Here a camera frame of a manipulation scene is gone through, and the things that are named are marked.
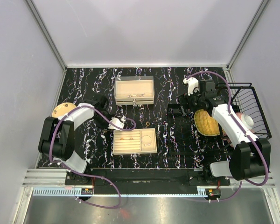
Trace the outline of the beige jewelry drawer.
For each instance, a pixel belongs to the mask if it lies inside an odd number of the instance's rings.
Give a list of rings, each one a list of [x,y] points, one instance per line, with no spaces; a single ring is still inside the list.
[[[116,105],[153,105],[153,80],[116,81],[114,86]]]

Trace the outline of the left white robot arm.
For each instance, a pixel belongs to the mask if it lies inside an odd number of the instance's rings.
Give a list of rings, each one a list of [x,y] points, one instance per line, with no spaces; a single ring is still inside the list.
[[[75,130],[90,119],[96,127],[106,129],[112,119],[107,106],[107,97],[96,94],[82,101],[69,116],[47,117],[43,124],[38,151],[76,171],[75,179],[82,185],[91,181],[91,173],[86,170],[87,162],[75,151]]]

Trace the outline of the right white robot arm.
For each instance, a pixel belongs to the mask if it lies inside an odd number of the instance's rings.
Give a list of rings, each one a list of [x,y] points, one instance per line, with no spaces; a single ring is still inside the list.
[[[266,182],[269,174],[271,145],[268,140],[260,139],[237,116],[231,106],[231,96],[222,96],[216,90],[215,82],[185,78],[187,93],[179,97],[182,111],[187,109],[206,111],[225,131],[234,146],[229,161],[210,164],[210,169],[203,172],[203,181],[213,185],[219,177],[232,177],[237,181],[250,180],[264,176]]]

